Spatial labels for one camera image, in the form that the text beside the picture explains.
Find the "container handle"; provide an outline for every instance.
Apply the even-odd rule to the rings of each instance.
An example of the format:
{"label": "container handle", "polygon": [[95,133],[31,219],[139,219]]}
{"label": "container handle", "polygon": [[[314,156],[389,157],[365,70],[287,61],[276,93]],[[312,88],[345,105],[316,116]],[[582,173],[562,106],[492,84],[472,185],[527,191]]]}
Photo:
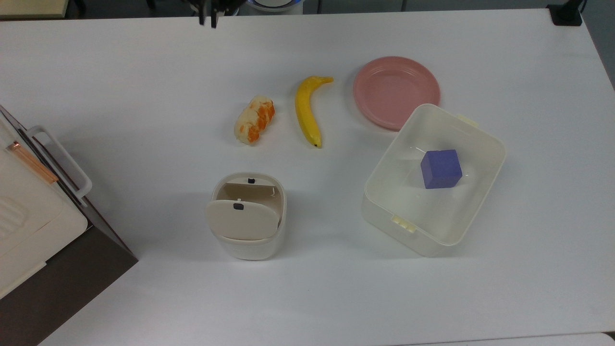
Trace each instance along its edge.
{"label": "container handle", "polygon": [[391,221],[407,229],[410,233],[414,233],[416,231],[416,226],[412,222],[404,220],[397,215],[393,215],[393,218],[391,219]]}
{"label": "container handle", "polygon": [[79,173],[79,175],[81,175],[81,177],[83,178],[83,180],[85,182],[85,185],[82,188],[78,189],[77,191],[74,191],[73,187],[70,184],[66,184],[68,186],[68,188],[70,188],[73,191],[73,194],[75,195],[75,197],[77,199],[83,198],[92,189],[92,181],[85,174],[83,169],[81,169],[81,167],[79,167],[77,162],[75,162],[75,160],[68,153],[68,151],[66,151],[66,149],[64,149],[64,146],[62,144],[60,144],[60,142],[51,133],[49,133],[49,131],[47,131],[47,129],[45,127],[42,127],[40,125],[31,127],[30,129],[28,129],[26,131],[26,135],[29,136],[29,137],[34,138],[35,135],[38,135],[41,132],[45,133],[49,137],[49,139],[51,139],[51,141],[58,147],[58,149],[60,149],[60,152],[62,152],[62,154],[64,156],[66,156],[66,159],[75,168],[75,171],[77,171],[77,173]]}
{"label": "container handle", "polygon": [[472,119],[466,118],[465,116],[461,115],[461,114],[457,114],[457,119],[463,121],[464,123],[468,124],[468,125],[472,125],[476,128],[478,128],[478,123]]}

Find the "black device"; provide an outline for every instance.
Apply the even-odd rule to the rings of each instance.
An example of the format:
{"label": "black device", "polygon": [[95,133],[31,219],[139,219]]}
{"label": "black device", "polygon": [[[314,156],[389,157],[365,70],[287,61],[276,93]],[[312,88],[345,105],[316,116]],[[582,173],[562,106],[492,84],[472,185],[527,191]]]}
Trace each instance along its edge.
{"label": "black device", "polygon": [[207,5],[207,0],[188,0],[199,12],[199,24],[205,25],[205,13],[209,6],[209,13],[212,18],[212,28],[218,24],[218,16],[231,15],[241,6],[245,0],[210,0]]}

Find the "white bin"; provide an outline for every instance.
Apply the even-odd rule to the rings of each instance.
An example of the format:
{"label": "white bin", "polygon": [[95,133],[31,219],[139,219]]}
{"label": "white bin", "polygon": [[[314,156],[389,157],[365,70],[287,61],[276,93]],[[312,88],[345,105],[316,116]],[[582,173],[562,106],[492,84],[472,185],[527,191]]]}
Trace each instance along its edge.
{"label": "white bin", "polygon": [[[455,149],[463,176],[452,188],[425,189],[421,160]],[[363,218],[423,256],[458,244],[495,181],[506,148],[470,121],[417,107],[365,184]]]}
{"label": "white bin", "polygon": [[260,173],[226,176],[205,207],[212,233],[238,259],[273,256],[284,240],[286,194],[274,177]]}

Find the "floor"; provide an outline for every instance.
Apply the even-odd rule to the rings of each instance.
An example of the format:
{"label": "floor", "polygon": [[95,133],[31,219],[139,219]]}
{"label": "floor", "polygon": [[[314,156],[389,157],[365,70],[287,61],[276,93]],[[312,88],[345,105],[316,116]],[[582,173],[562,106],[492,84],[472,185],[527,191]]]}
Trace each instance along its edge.
{"label": "floor", "polygon": [[[194,14],[182,0],[155,0],[151,10],[146,0],[84,0],[87,10],[80,14],[71,0],[67,18],[141,18],[189,17]],[[320,13],[396,12],[422,10],[469,10],[545,8],[549,3],[561,4],[563,0],[321,0]],[[306,0],[304,14],[316,14],[319,0]],[[246,4],[239,15],[253,15]],[[615,0],[587,0],[583,13],[585,24],[602,58],[605,70],[615,86]]]}

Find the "bin lid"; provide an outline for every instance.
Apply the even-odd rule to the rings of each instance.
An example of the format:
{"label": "bin lid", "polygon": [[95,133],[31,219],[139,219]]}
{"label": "bin lid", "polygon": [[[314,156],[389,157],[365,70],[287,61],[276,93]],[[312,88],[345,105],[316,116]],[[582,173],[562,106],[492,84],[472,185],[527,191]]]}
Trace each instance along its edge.
{"label": "bin lid", "polygon": [[207,203],[205,217],[214,234],[238,240],[270,238],[280,221],[280,216],[263,204],[226,199]]}

